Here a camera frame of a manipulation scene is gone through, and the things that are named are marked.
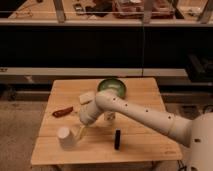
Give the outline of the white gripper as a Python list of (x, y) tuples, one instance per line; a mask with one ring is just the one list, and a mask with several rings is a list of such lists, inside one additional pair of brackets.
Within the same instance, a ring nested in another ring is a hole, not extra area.
[(94, 100), (80, 108), (79, 118), (84, 125), (79, 128), (76, 134), (77, 140), (81, 140), (86, 135), (86, 126), (93, 124), (101, 114), (102, 110), (97, 106)]

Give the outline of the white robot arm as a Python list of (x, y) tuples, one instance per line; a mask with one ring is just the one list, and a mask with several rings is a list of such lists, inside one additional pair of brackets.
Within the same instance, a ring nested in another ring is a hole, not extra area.
[(190, 120), (121, 99), (115, 90), (95, 94), (79, 111), (89, 126), (106, 111), (118, 112), (189, 148), (186, 171), (213, 171), (213, 112)]

